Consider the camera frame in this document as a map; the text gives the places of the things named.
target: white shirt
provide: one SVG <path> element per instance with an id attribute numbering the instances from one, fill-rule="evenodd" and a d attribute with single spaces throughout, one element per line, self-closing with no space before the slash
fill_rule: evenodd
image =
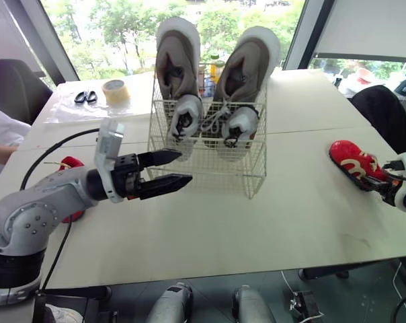
<path id="1" fill-rule="evenodd" d="M 12 119 L 0 111 L 0 145 L 18 146 L 29 130 L 28 124 Z M 0 164 L 0 173 L 3 167 L 4 165 Z"/>

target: window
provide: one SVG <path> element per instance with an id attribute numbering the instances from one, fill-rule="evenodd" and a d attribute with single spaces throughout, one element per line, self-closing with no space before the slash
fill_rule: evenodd
<path id="1" fill-rule="evenodd" d="M 42 0 L 80 79 L 153 71 L 155 32 L 180 16 L 197 26 L 202 60 L 227 59 L 242 31 L 272 29 L 285 60 L 305 0 Z"/>
<path id="2" fill-rule="evenodd" d="M 406 74 L 406 63 L 357 59 L 314 58 L 309 68 L 322 70 L 329 81 L 334 81 L 336 75 L 341 75 L 344 81 L 341 82 L 339 90 L 346 95 L 353 95 L 369 85 L 376 84 L 385 84 L 394 90 Z M 359 73 L 365 73 L 361 82 L 356 79 Z"/>

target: white cloth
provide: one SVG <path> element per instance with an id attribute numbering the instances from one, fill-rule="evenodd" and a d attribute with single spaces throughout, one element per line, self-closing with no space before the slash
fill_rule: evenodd
<path id="1" fill-rule="evenodd" d="M 0 145 L 18 146 L 29 130 L 28 124 L 12 119 L 0 111 Z"/>
<path id="2" fill-rule="evenodd" d="M 55 323 L 85 323 L 82 315 L 71 308 L 58 308 L 50 304 L 46 304 L 46 307 L 52 311 Z"/>

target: black cable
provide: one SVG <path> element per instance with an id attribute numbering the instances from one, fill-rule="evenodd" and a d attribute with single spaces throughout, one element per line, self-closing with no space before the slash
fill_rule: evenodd
<path id="1" fill-rule="evenodd" d="M 85 321 L 85 314 L 87 313 L 87 308 L 88 308 L 88 297 L 87 297 L 87 301 L 85 302 L 85 309 L 83 310 L 81 323 L 83 323 L 83 321 Z"/>
<path id="2" fill-rule="evenodd" d="M 24 179 L 22 180 L 21 183 L 21 187 L 19 188 L 19 190 L 25 190 L 26 189 L 26 185 L 28 182 L 28 178 L 30 178 L 32 172 L 36 169 L 37 165 L 40 164 L 40 162 L 50 153 L 52 153 L 55 149 L 61 147 L 64 143 L 66 143 L 67 141 L 70 141 L 71 139 L 80 137 L 82 135 L 86 135 L 87 133 L 96 133 L 98 132 L 99 129 L 90 129 L 90 130 L 85 130 L 85 131 L 81 131 L 80 133 L 75 133 L 74 135 L 71 135 L 69 137 L 67 137 L 66 139 L 63 139 L 62 141 L 59 141 L 58 143 L 56 143 L 55 145 L 53 145 L 52 147 L 48 148 L 32 165 L 31 167 L 28 169 L 26 175 L 24 176 Z"/>
<path id="3" fill-rule="evenodd" d="M 59 141 L 58 143 L 56 143 L 55 145 L 53 145 L 52 147 L 48 148 L 28 169 L 28 171 L 26 172 L 26 175 L 24 176 L 24 179 L 22 180 L 21 183 L 21 187 L 19 188 L 19 190 L 25 190 L 26 186 L 27 186 L 27 182 L 28 182 L 28 178 L 30 178 L 31 174 L 33 173 L 33 171 L 36 169 L 36 167 L 38 166 L 38 164 L 40 164 L 40 162 L 50 153 L 52 153 L 54 150 L 58 149 L 59 147 L 61 147 L 64 143 L 66 143 L 67 141 L 70 141 L 71 139 L 80 137 L 82 135 L 86 135 L 88 133 L 96 133 L 99 131 L 99 128 L 96 129 L 90 129 L 90 130 L 85 130 L 85 131 L 81 131 L 80 133 L 75 133 L 74 135 L 68 136 L 67 138 L 63 139 L 62 141 Z M 69 225 L 67 226 L 67 230 L 66 233 L 64 234 L 63 240 L 61 241 L 60 247 L 58 248 L 58 251 L 56 252 L 55 258 L 54 258 L 54 262 L 52 263 L 52 265 L 50 265 L 49 268 L 49 273 L 46 276 L 46 279 L 44 280 L 43 286 L 42 286 L 42 291 L 46 289 L 46 286 L 49 282 L 50 277 L 52 276 L 52 273 L 54 272 L 56 263 L 58 262 L 58 259 L 60 258 L 61 252 L 63 251 L 64 245 L 66 243 L 66 240 L 69 236 L 70 230 L 71 230 L 71 224 L 73 222 L 73 216 L 70 215 L 69 217 Z"/>
<path id="4" fill-rule="evenodd" d="M 393 310 L 393 313 L 391 314 L 391 320 L 390 323 L 396 323 L 397 319 L 397 314 L 399 313 L 399 310 L 403 306 L 403 304 L 406 303 L 406 296 L 400 300 L 400 302 L 396 305 L 396 307 Z"/>
<path id="5" fill-rule="evenodd" d="M 63 240 L 61 240 L 61 244 L 60 244 L 60 247 L 58 248 L 58 251 L 56 252 L 54 261 L 52 262 L 52 265 L 50 265 L 49 273 L 46 276 L 46 278 L 44 280 L 44 283 L 43 283 L 43 286 L 42 286 L 42 289 L 41 289 L 42 291 L 46 289 L 46 286 L 47 286 L 47 284 L 49 282 L 49 279 L 52 276 L 52 273 L 54 272 L 56 263 L 58 262 L 58 259 L 60 258 L 61 252 L 63 251 L 64 245 L 66 244 L 66 240 L 67 240 L 67 238 L 69 236 L 72 222 L 73 222 L 73 216 L 70 215 L 69 216 L 69 225 L 67 226 L 67 230 L 66 230 L 66 233 L 64 234 Z"/>
<path id="6" fill-rule="evenodd" d="M 394 178 L 395 180 L 404 180 L 404 181 L 406 181 L 406 177 L 399 176 L 399 175 L 394 175 L 394 174 L 392 174 L 392 173 L 386 171 L 386 169 L 387 169 L 386 166 L 388 166 L 388 165 L 384 165 L 384 166 L 381 168 L 382 172 L 383 172 L 385 175 L 387 175 L 388 177 Z"/>

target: floor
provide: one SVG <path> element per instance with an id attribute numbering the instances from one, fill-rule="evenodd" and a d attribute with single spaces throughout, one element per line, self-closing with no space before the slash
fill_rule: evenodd
<path id="1" fill-rule="evenodd" d="M 336 276 L 313 281 L 301 281 L 297 271 L 284 271 L 295 291 L 311 290 L 315 294 L 323 322 L 389 322 L 393 306 L 399 298 L 392 279 L 398 262 L 384 261 L 350 272 L 349 279 Z M 231 315 L 231 296 L 235 288 L 250 285 L 267 301 L 277 323 L 297 322 L 288 311 L 290 292 L 279 272 L 178 279 L 112 286 L 110 301 L 101 310 L 117 310 L 118 323 L 144 322 L 152 305 L 168 286 L 182 281 L 194 291 L 192 323 L 234 322 Z M 400 279 L 397 288 L 406 295 Z M 397 320 L 406 323 L 403 308 Z"/>

